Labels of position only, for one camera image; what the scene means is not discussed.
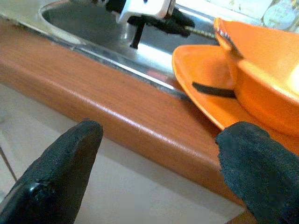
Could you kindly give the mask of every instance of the sink basin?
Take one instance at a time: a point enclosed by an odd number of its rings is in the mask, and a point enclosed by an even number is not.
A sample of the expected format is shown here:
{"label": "sink basin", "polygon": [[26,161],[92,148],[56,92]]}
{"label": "sink basin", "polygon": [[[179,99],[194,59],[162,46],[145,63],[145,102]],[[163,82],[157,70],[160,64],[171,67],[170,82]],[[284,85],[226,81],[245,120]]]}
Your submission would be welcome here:
{"label": "sink basin", "polygon": [[[214,32],[213,17],[178,8],[194,20],[197,29]],[[104,59],[108,65],[122,68],[125,72],[154,82],[156,86],[176,92],[180,92],[180,87],[171,66],[174,49],[183,44],[218,44],[215,39],[195,34],[184,38],[145,26],[138,49],[133,49],[130,44],[136,27],[128,23],[117,24],[113,14],[95,5],[54,2],[42,8],[42,16],[53,26],[82,38],[85,45],[79,50],[87,55]]]}

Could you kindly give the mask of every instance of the wood grain laminate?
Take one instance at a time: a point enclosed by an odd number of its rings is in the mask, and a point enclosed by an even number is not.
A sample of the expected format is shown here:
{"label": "wood grain laminate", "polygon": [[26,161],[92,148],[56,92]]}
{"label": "wood grain laminate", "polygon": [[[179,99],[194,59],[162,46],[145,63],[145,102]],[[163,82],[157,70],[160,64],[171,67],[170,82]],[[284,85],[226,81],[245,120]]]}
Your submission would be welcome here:
{"label": "wood grain laminate", "polygon": [[254,218],[254,216],[251,214],[251,212],[249,210],[246,210],[241,215],[230,220],[226,224],[257,224],[257,221]]}
{"label": "wood grain laminate", "polygon": [[178,174],[243,204],[220,174],[219,129],[195,105],[0,21],[0,82]]}

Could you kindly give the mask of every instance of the orange plate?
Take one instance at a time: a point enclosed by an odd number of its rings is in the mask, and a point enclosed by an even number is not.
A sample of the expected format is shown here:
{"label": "orange plate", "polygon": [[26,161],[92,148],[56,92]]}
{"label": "orange plate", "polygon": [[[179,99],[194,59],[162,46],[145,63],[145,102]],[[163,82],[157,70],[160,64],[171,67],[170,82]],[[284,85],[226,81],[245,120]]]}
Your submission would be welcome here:
{"label": "orange plate", "polygon": [[265,129],[273,139],[299,154],[299,138],[279,133],[252,117],[236,99],[198,92],[192,82],[233,89],[225,55],[218,46],[188,45],[178,47],[172,55],[178,82],[196,106],[221,130],[238,121],[247,121]]}

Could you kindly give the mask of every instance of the orange dish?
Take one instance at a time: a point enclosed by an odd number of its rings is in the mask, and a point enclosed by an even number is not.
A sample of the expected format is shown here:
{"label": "orange dish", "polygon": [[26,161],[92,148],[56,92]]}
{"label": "orange dish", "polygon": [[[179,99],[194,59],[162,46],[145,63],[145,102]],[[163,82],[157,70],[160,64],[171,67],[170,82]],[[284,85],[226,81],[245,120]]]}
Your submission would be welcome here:
{"label": "orange dish", "polygon": [[216,34],[239,103],[265,125],[299,137],[299,35],[219,18],[214,28],[241,53]]}
{"label": "orange dish", "polygon": [[177,80],[196,104],[220,129],[238,121],[256,124],[269,132],[271,137],[296,154],[299,154],[299,138],[273,130],[258,121],[235,98],[225,98],[198,92],[193,82],[223,89],[233,89],[226,56],[219,46],[180,46],[172,56],[172,66]]}

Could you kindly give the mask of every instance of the black strip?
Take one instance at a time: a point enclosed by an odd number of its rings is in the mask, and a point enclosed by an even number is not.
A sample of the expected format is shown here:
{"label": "black strip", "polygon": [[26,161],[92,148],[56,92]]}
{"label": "black strip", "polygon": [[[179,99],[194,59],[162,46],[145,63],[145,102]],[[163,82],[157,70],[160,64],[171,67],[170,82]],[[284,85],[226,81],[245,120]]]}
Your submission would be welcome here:
{"label": "black strip", "polygon": [[6,156],[5,156],[5,154],[4,154],[4,152],[3,152],[3,150],[2,150],[2,148],[0,147],[0,156],[2,156],[2,158],[3,158],[3,160],[4,160],[4,162],[5,162],[5,164],[6,164],[6,166],[7,166],[7,168],[8,168],[8,170],[9,170],[9,172],[10,172],[10,174],[13,176],[13,178],[14,178],[14,181],[17,181],[17,178],[16,178],[16,176],[15,176],[15,174],[14,174],[14,171],[13,171],[13,169],[11,168],[11,166],[10,166],[10,164],[9,164],[9,162],[8,162],[8,160],[7,160],[7,158],[6,158]]}
{"label": "black strip", "polygon": [[202,85],[196,82],[192,82],[192,86],[198,91],[209,95],[218,97],[236,98],[233,90],[216,88],[208,85]]}

